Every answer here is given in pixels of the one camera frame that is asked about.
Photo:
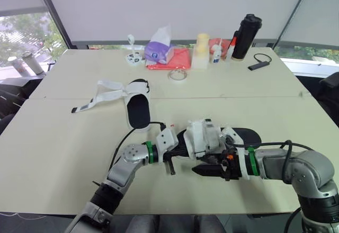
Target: small bottle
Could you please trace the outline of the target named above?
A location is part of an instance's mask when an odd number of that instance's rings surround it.
[[[13,67],[17,70],[21,77],[31,76],[30,73],[26,70],[26,68],[22,65],[21,60],[17,59],[17,57],[9,57],[7,61],[13,65]]]
[[[212,64],[217,64],[220,60],[221,54],[222,54],[222,38],[220,38],[219,44],[214,44],[212,49],[214,49],[213,56],[212,56]]]
[[[227,53],[226,53],[226,61],[230,61],[231,60],[231,57],[232,57],[232,54],[233,54],[233,51],[234,51],[234,48],[235,48],[235,44],[237,42],[237,38],[234,36],[228,49],[227,49]]]
[[[46,73],[43,71],[38,61],[33,56],[32,52],[26,51],[21,56],[22,60],[32,69],[36,75],[44,76]]]
[[[197,37],[197,43],[193,47],[193,56],[191,67],[193,69],[207,69],[210,61],[209,35],[200,33]]]

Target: black cable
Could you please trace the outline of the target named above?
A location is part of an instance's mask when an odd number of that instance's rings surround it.
[[[294,219],[294,217],[301,211],[301,208],[297,208],[288,218],[286,224],[285,224],[285,229],[284,229],[284,233],[288,233],[288,229],[291,225],[292,220]]]
[[[257,59],[257,58],[255,57],[255,56],[257,56],[257,55],[262,55],[262,56],[268,57],[268,58],[269,58],[269,61],[267,61],[267,62],[271,62],[271,61],[272,61],[272,58],[271,58],[270,56],[268,56],[268,55],[266,55],[266,54],[262,54],[262,53],[257,53],[257,54],[255,54],[253,57],[254,57],[254,59],[257,60],[258,62],[263,62],[263,61]]]
[[[154,122],[154,121],[153,121],[153,122],[148,122],[148,124],[153,124],[153,123],[159,124],[161,130],[164,130],[164,129],[166,128],[166,125],[165,125],[164,123],[162,123],[162,122]],[[112,158],[112,161],[111,161],[109,170],[112,168],[112,166],[113,166],[113,164],[114,164],[115,157],[117,156],[117,153],[118,153],[119,148],[121,147],[122,143],[123,143],[123,142],[128,138],[128,136],[130,136],[130,134],[131,134],[132,132],[134,132],[136,129],[139,129],[139,128],[137,127],[137,128],[133,128],[132,130],[130,130],[130,131],[126,134],[126,136],[122,139],[122,141],[118,144],[116,150],[114,151],[114,155],[113,155],[113,158]]]
[[[255,147],[260,147],[260,146],[282,146],[282,145],[285,145],[286,143],[285,142],[266,142],[266,143],[255,143],[255,144],[233,144],[233,143],[230,143],[228,142],[227,144],[229,145],[232,145],[232,146],[235,146],[235,147],[254,147],[254,149],[257,149]],[[298,143],[292,143],[292,146],[296,146],[296,147],[302,147],[306,150],[313,150],[312,148],[308,147],[308,146],[305,146],[305,145],[302,145],[302,144],[298,144]]]
[[[287,171],[287,166],[290,163],[290,158],[292,154],[292,141],[286,140],[285,144],[282,145],[280,148],[283,149],[285,145],[288,145],[288,150],[287,150],[286,158],[284,160],[284,164],[282,166],[281,179],[285,184],[289,184],[289,182],[286,180],[286,171]]]

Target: tissue box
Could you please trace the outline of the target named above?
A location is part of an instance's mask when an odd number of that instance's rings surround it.
[[[174,56],[174,47],[172,45],[164,45],[157,41],[151,41],[145,46],[144,55],[146,66],[157,63],[166,65]]]

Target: black power bank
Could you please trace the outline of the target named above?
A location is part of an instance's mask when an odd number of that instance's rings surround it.
[[[267,66],[267,65],[269,65],[269,64],[270,64],[270,63],[267,62],[267,61],[265,61],[265,62],[259,62],[258,64],[251,65],[251,66],[249,66],[248,68],[249,68],[250,70],[257,70],[257,69],[259,69],[259,68],[261,68],[261,67],[264,67],[264,66]]]

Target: tissue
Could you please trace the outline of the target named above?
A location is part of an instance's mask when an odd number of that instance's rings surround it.
[[[144,52],[147,65],[156,63],[167,64],[174,55],[174,47],[171,46],[171,27],[159,28],[145,46]]]

